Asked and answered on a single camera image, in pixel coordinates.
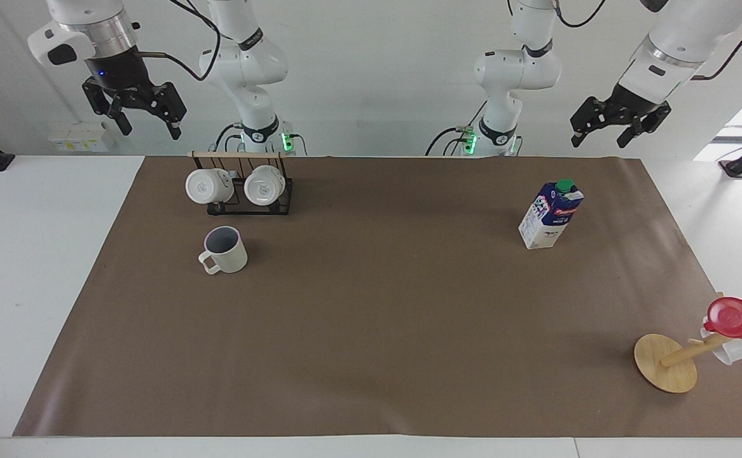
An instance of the green indicator light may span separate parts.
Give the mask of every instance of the green indicator light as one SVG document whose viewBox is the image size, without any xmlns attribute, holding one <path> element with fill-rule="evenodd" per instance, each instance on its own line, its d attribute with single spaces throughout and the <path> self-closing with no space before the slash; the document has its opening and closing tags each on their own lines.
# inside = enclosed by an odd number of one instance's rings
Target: green indicator light
<svg viewBox="0 0 742 458">
<path fill-rule="evenodd" d="M 292 148 L 294 148 L 294 143 L 292 143 L 291 139 L 289 139 L 289 136 L 287 134 L 281 134 L 281 136 L 283 136 L 283 146 L 286 151 L 292 151 Z"/>
<path fill-rule="evenodd" d="M 476 143 L 478 143 L 478 135 L 475 135 L 475 134 L 470 135 L 469 140 L 467 140 L 467 147 L 464 148 L 467 154 L 475 153 Z"/>
</svg>

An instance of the milk carton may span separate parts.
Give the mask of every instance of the milk carton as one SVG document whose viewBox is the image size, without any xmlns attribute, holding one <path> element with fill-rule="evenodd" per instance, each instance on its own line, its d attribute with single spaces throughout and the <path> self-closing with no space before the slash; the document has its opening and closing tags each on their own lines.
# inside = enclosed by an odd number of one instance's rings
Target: milk carton
<svg viewBox="0 0 742 458">
<path fill-rule="evenodd" d="M 543 185 L 518 227 L 526 247 L 554 246 L 583 198 L 571 179 Z"/>
</svg>

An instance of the white mug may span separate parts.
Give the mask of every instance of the white mug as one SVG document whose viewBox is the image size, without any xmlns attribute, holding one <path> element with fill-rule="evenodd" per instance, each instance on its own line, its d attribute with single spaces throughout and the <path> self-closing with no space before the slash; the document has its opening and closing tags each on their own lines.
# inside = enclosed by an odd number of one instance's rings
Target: white mug
<svg viewBox="0 0 742 458">
<path fill-rule="evenodd" d="M 204 237 L 204 249 L 198 261 L 210 275 L 219 272 L 233 274 L 246 266 L 246 248 L 235 227 L 220 226 L 210 231 Z M 209 258 L 213 258 L 213 267 L 207 266 L 206 260 Z"/>
<path fill-rule="evenodd" d="M 244 183 L 244 194 L 254 205 L 271 205 L 283 191 L 286 191 L 286 179 L 272 165 L 256 167 Z"/>
<path fill-rule="evenodd" d="M 700 333 L 701 337 L 704 339 L 713 335 L 713 333 L 710 333 L 710 331 L 705 330 L 704 328 L 700 328 Z M 720 362 L 725 363 L 727 366 L 731 366 L 736 361 L 742 359 L 742 340 L 734 339 L 726 342 L 724 345 L 713 350 L 713 354 Z"/>
<path fill-rule="evenodd" d="M 224 169 L 197 169 L 187 176 L 184 190 L 197 204 L 226 202 L 235 194 L 229 172 Z"/>
</svg>

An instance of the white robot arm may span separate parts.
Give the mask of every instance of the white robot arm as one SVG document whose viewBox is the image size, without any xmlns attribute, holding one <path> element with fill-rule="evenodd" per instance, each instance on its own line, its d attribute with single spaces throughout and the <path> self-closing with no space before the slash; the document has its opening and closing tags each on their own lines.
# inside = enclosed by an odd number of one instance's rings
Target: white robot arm
<svg viewBox="0 0 742 458">
<path fill-rule="evenodd" d="M 518 0 L 511 22 L 512 34 L 524 43 L 521 50 L 494 50 L 478 58 L 476 79 L 487 95 L 484 116 L 474 126 L 465 153 L 504 155 L 515 136 L 523 103 L 516 89 L 546 89 L 557 84 L 562 70 L 552 49 L 557 15 L 551 0 Z"/>
<path fill-rule="evenodd" d="M 742 0 L 643 0 L 658 18 L 631 56 L 611 97 L 589 97 L 571 118 L 572 145 L 607 125 L 629 125 L 620 148 L 653 133 L 670 113 L 666 99 L 689 81 L 718 44 L 742 24 Z"/>
<path fill-rule="evenodd" d="M 123 108 L 145 110 L 165 122 L 173 139 L 187 108 L 173 83 L 156 86 L 136 47 L 135 29 L 120 0 L 46 0 L 53 21 L 28 38 L 40 64 L 56 67 L 84 60 L 91 76 L 83 91 L 94 113 L 132 131 Z"/>
<path fill-rule="evenodd" d="M 258 87 L 286 79 L 286 56 L 258 27 L 250 0 L 211 0 L 210 12 L 222 34 L 231 40 L 222 44 L 209 81 L 238 109 L 244 129 L 239 149 L 248 153 L 290 151 L 290 127 L 275 113 L 269 93 Z M 211 58 L 211 52 L 205 52 L 200 67 L 207 67 Z"/>
</svg>

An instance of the white table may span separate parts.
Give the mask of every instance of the white table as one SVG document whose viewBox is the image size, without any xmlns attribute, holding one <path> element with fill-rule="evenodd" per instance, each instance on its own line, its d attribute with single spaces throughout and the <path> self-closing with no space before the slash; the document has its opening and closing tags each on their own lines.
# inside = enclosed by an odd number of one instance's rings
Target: white table
<svg viewBox="0 0 742 458">
<path fill-rule="evenodd" d="M 0 174 L 0 456 L 707 458 L 742 449 L 742 440 L 639 438 L 7 438 L 142 159 L 21 156 Z M 742 295 L 742 181 L 724 179 L 713 163 L 646 166 L 713 285 Z"/>
</svg>

